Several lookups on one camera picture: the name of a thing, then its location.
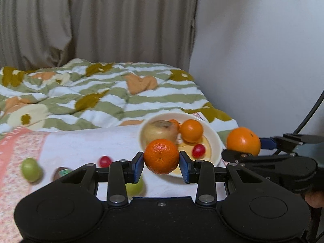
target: beige curtain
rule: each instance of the beige curtain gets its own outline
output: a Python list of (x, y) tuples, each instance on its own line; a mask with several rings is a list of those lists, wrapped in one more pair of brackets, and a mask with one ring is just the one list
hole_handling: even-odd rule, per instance
[(188, 70), (197, 0), (71, 0), (75, 56)]
[(197, 0), (0, 0), (0, 65), (160, 62), (188, 70)]
[(1, 66), (60, 66), (71, 38), (69, 0), (0, 0)]

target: green fruit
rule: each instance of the green fruit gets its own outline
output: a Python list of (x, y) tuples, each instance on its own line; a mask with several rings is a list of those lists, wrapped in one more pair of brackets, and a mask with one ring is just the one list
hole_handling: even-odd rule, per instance
[(36, 182), (42, 176), (42, 169), (34, 158), (27, 158), (22, 162), (21, 172), (30, 183)]
[(126, 184), (126, 191), (128, 198), (140, 195), (144, 188), (143, 178), (140, 177), (137, 184)]

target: human hand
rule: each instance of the human hand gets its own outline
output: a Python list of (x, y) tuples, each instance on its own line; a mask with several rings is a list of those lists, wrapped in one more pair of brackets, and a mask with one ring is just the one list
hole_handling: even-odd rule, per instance
[(305, 201), (313, 208), (324, 207), (324, 192), (308, 192), (305, 195)]

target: red cherry tomato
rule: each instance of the red cherry tomato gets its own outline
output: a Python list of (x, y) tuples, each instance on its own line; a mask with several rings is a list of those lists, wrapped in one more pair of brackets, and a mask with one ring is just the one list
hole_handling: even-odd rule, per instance
[(202, 158), (205, 155), (206, 148), (202, 144), (197, 144), (193, 149), (192, 149), (192, 156), (195, 159)]
[(100, 167), (108, 167), (112, 163), (112, 160), (108, 156), (103, 156), (99, 160)]

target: orange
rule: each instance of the orange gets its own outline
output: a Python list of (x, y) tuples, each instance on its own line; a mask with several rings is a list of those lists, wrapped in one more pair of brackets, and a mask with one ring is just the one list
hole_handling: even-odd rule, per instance
[(169, 122), (172, 122), (173, 124), (175, 124), (178, 128), (178, 131), (180, 130), (180, 124), (176, 119), (171, 119), (171, 120), (169, 120)]
[(195, 119), (186, 120), (180, 128), (181, 137), (188, 143), (198, 143), (203, 136), (204, 129)]
[(227, 136), (226, 147), (229, 150), (251, 153), (257, 156), (261, 149), (259, 137), (245, 127), (239, 127), (230, 132)]
[(177, 146), (167, 139), (157, 139), (150, 142), (144, 151), (144, 162), (156, 174), (169, 174), (179, 164)]

